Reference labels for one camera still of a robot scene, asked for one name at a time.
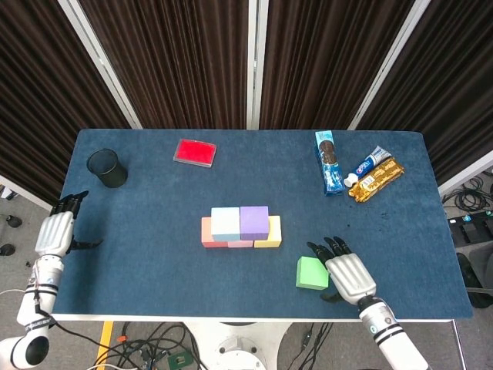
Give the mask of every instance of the dark curtain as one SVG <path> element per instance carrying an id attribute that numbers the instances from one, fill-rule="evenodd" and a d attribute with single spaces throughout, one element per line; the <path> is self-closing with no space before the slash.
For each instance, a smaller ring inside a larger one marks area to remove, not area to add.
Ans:
<path id="1" fill-rule="evenodd" d="M 0 174 L 58 199 L 80 129 L 127 128 L 56 0 L 0 2 Z"/>
<path id="2" fill-rule="evenodd" d="M 434 0 L 359 130 L 424 134 L 438 184 L 493 150 L 493 2 Z"/>
<path id="3" fill-rule="evenodd" d="M 261 129 L 345 129 L 412 0 L 270 0 Z"/>
<path id="4" fill-rule="evenodd" d="M 145 128 L 246 127 L 248 0 L 81 0 Z"/>

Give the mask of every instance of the white block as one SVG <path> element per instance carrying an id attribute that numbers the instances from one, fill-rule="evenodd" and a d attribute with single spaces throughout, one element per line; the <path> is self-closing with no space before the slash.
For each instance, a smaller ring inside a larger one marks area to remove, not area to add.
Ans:
<path id="1" fill-rule="evenodd" d="M 240 240 L 240 208 L 215 207 L 210 210 L 211 234 L 214 241 Z"/>

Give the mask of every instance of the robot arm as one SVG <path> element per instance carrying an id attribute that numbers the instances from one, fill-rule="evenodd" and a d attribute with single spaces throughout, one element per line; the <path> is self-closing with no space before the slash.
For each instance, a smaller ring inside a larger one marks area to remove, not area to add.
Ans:
<path id="1" fill-rule="evenodd" d="M 51 313 L 62 277 L 62 258 L 78 244 L 73 240 L 73 224 L 87 193 L 61 199 L 42 223 L 35 247 L 40 258 L 32 267 L 17 316 L 25 335 L 0 341 L 1 370 L 34 368 L 48 354 L 48 329 L 54 324 Z"/>
<path id="2" fill-rule="evenodd" d="M 330 272 L 340 296 L 358 306 L 363 325 L 373 335 L 393 370 L 431 370 L 397 323 L 392 310 L 384 301 L 375 297 L 377 284 L 363 262 L 342 239 L 334 239 L 324 238 L 332 251 L 311 242 L 307 245 Z"/>

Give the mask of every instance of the blue tablecloth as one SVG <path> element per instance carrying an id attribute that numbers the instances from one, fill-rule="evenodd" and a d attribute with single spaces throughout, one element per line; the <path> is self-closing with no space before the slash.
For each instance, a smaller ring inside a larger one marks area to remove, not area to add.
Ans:
<path id="1" fill-rule="evenodd" d="M 217 144 L 212 168 L 174 162 L 180 138 Z M 67 256 L 55 313 L 357 318 L 355 306 L 295 287 L 298 259 L 312 256 L 306 242 L 337 235 L 361 257 L 398 318 L 471 316 L 422 135 L 334 131 L 334 139 L 344 175 L 376 145 L 406 173 L 355 203 L 347 191 L 323 195 L 314 131 L 81 131 L 63 195 L 89 190 L 75 237 L 105 241 Z M 128 168 L 118 189 L 86 169 L 89 155 L 103 147 Z M 246 205 L 280 215 L 281 247 L 206 250 L 200 218 L 211 207 Z"/>

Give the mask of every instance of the yellow tape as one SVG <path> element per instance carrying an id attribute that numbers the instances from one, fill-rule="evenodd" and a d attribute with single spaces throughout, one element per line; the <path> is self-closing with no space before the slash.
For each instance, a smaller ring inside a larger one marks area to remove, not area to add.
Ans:
<path id="1" fill-rule="evenodd" d="M 102 345 L 105 345 L 106 347 L 109 347 L 109 344 L 111 342 L 112 331 L 113 331 L 113 321 L 105 321 L 105 323 L 102 325 L 101 340 L 99 341 L 99 343 L 101 343 Z M 96 358 L 99 358 L 106 351 L 108 351 L 107 348 L 99 346 L 98 357 L 96 357 Z M 104 357 L 101 358 L 100 364 L 106 363 L 106 357 L 108 357 L 108 354 L 105 354 Z M 105 370 L 105 367 L 99 366 L 96 370 Z"/>

